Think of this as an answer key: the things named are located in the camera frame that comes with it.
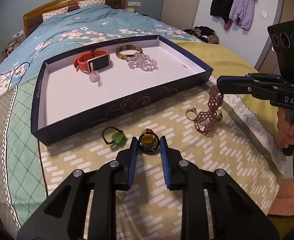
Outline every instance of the pink pendant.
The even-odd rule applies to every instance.
[[[92,83],[96,83],[100,80],[100,75],[98,71],[94,71],[93,66],[91,66],[91,73],[89,75],[89,81]]]

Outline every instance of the bed sheet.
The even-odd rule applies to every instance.
[[[224,117],[214,136],[198,133],[186,119],[186,109],[206,109],[209,88],[217,77],[255,70],[223,46],[175,42],[214,69],[209,82],[178,94],[168,91],[169,98],[154,104],[141,102],[143,108],[48,147],[30,133],[37,77],[0,98],[0,218],[10,234],[16,235],[74,169],[92,171],[115,158],[121,149],[105,145],[101,138],[101,131],[109,125],[123,129],[129,141],[146,127],[165,135],[170,147],[198,167],[225,169],[268,213],[285,167],[285,156],[277,148],[277,108],[250,95],[227,95],[221,108]],[[118,239],[180,239],[181,198],[181,192],[166,190],[159,153],[140,153],[132,189],[117,193]]]
[[[52,16],[43,22],[0,65],[0,96],[39,73],[44,60],[100,41],[130,36],[162,35],[173,40],[199,39],[138,13],[114,10],[104,4]]]

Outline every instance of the purple jacket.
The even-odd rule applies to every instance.
[[[254,15],[254,0],[234,0],[229,18],[243,29],[248,30]]]

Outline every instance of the green gemstone ring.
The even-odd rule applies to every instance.
[[[111,135],[111,142],[108,142],[105,138],[105,132],[107,129],[114,129],[115,130],[115,132]],[[113,143],[122,144],[125,142],[125,139],[126,139],[124,131],[119,130],[117,127],[114,127],[114,126],[106,127],[102,132],[102,137],[107,145],[113,144]]]

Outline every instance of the smartwatch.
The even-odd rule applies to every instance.
[[[108,51],[98,49],[92,50],[78,57],[74,61],[74,67],[76,69],[79,67],[82,71],[91,73],[91,67],[93,67],[94,71],[96,71],[108,66],[109,62],[110,55]]]

